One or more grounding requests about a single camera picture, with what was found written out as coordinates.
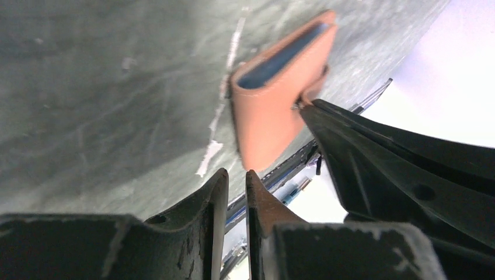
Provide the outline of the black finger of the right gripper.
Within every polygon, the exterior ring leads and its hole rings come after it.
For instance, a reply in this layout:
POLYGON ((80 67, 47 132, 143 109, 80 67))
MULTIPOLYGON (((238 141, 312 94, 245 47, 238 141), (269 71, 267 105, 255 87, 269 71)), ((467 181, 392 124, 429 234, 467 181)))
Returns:
POLYGON ((300 114, 354 220, 410 223, 448 279, 494 278, 494 149, 380 124, 321 99, 300 114))

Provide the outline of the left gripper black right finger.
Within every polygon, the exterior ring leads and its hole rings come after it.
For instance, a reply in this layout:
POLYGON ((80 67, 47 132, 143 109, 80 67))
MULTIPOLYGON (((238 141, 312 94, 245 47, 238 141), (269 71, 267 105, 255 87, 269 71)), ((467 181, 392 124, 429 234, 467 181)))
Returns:
POLYGON ((429 239, 407 223, 309 223, 246 173, 250 279, 445 279, 429 239))

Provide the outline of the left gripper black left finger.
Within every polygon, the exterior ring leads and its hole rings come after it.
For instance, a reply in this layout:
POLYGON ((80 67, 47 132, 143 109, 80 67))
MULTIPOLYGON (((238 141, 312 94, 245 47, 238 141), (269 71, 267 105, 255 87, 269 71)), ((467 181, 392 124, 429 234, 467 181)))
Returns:
POLYGON ((218 279, 228 172, 147 219, 132 215, 1 216, 2 279, 218 279))

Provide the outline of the pink card holder wallet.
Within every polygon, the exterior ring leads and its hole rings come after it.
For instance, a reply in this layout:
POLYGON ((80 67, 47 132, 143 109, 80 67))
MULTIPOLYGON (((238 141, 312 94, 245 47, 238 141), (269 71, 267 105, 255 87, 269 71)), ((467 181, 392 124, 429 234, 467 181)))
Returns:
POLYGON ((242 165, 257 172, 274 163, 304 127, 299 110, 320 93, 337 32, 326 10, 240 66, 231 76, 242 165))

